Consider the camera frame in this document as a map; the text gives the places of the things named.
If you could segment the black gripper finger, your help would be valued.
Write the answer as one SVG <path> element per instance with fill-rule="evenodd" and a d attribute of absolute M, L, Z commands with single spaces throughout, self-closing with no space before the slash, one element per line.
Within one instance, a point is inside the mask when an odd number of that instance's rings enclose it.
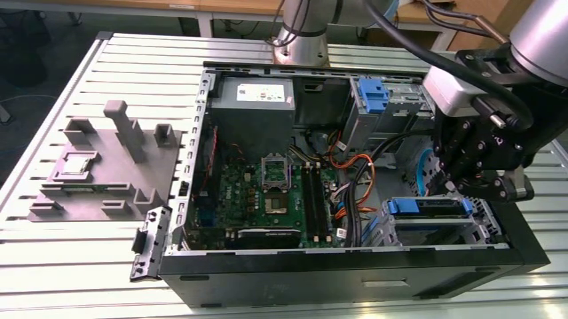
<path fill-rule="evenodd" d="M 478 137 L 482 121 L 475 117 L 436 116 L 434 148 L 440 171 L 432 177 L 432 190 L 472 191 L 483 186 L 483 174 L 478 167 L 482 149 Z"/>
<path fill-rule="evenodd" d="M 484 171 L 475 177 L 462 179 L 462 194 L 486 201 L 512 203 L 530 201 L 535 197 L 535 190 L 525 168 L 504 171 Z"/>

